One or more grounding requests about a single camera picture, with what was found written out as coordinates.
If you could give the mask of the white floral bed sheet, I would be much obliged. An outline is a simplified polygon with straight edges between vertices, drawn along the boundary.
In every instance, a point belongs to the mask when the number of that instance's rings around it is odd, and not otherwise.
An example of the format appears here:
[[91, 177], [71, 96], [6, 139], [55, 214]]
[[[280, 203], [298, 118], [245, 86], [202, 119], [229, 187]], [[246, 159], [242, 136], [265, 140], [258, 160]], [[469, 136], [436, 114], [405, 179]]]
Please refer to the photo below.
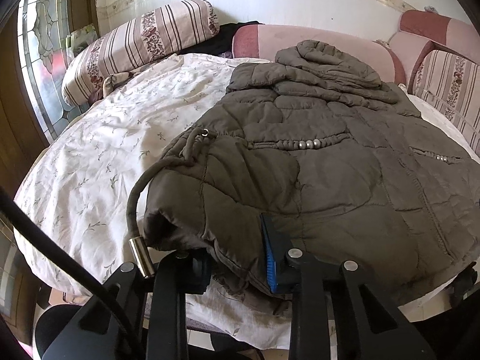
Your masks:
[[[213, 107], [233, 69], [261, 58], [173, 55], [96, 102], [43, 150], [15, 196], [32, 222], [101, 283], [124, 262], [128, 244], [128, 194], [174, 137]], [[89, 292], [44, 257], [15, 230], [32, 272], [80, 304]], [[261, 350], [287, 350], [289, 306], [278, 316], [260, 303], [227, 294], [212, 281], [202, 296], [187, 295], [187, 317], [219, 328]]]

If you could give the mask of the stained glass window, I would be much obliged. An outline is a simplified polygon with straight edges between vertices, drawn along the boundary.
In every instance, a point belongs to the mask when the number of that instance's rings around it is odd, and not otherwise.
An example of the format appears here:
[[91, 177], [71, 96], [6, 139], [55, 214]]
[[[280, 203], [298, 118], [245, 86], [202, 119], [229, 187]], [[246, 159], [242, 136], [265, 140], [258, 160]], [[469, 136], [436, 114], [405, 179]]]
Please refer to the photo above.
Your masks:
[[20, 68], [41, 131], [52, 142], [84, 109], [64, 100], [68, 67], [67, 0], [20, 0], [17, 40]]

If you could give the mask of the pink padded headboard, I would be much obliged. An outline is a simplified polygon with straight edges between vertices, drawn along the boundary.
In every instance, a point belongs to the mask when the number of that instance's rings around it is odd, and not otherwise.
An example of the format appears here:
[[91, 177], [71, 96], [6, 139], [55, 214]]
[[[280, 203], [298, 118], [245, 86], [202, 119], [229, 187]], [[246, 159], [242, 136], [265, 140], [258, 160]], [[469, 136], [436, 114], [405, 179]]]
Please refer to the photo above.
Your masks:
[[479, 33], [471, 24], [437, 13], [408, 10], [389, 41], [371, 41], [318, 28], [248, 24], [233, 37], [233, 57], [275, 60], [278, 50], [303, 40], [328, 43], [371, 66], [385, 82], [413, 86], [416, 70], [432, 50], [479, 64]]

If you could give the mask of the floral box by window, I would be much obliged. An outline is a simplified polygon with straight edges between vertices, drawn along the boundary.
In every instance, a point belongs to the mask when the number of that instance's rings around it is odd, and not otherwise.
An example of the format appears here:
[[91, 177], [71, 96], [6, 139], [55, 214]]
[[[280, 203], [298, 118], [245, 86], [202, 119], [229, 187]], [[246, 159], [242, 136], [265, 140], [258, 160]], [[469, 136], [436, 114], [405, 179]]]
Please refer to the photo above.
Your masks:
[[67, 57], [74, 59], [97, 39], [98, 34], [93, 24], [73, 31], [66, 37]]

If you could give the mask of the grey-brown hooded puffer jacket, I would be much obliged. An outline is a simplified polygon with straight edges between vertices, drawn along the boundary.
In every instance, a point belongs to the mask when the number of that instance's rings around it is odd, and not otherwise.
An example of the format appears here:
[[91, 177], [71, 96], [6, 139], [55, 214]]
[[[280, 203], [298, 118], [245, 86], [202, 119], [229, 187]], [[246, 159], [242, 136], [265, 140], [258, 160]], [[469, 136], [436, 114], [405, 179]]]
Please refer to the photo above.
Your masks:
[[237, 66], [126, 209], [150, 247], [205, 249], [229, 291], [267, 296], [262, 215], [322, 261], [366, 265], [403, 305], [479, 257], [479, 164], [371, 66], [301, 41]]

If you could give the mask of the black garment by headboard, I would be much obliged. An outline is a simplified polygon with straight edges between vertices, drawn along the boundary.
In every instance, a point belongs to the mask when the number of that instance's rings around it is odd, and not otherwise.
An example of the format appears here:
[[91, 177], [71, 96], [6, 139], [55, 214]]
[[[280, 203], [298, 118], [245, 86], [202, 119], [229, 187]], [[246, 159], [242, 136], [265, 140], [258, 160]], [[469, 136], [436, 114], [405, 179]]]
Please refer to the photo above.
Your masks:
[[203, 41], [197, 45], [182, 49], [177, 52], [178, 55], [186, 55], [190, 53], [213, 55], [222, 58], [231, 59], [233, 57], [232, 44], [233, 37], [236, 32], [247, 25], [260, 24], [258, 21], [238, 22], [222, 24], [219, 32], [207, 41]]

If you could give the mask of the striped floral bolster pillow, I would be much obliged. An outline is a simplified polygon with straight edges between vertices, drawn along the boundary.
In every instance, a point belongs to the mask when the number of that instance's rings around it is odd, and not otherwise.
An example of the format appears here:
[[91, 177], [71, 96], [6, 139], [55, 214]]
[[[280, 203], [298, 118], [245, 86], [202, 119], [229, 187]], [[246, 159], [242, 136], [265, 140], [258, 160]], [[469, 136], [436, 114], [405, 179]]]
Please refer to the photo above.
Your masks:
[[216, 36], [216, 11], [206, 0], [181, 0], [129, 22], [87, 46], [69, 64], [62, 83], [64, 101], [80, 106], [117, 73], [131, 72]]

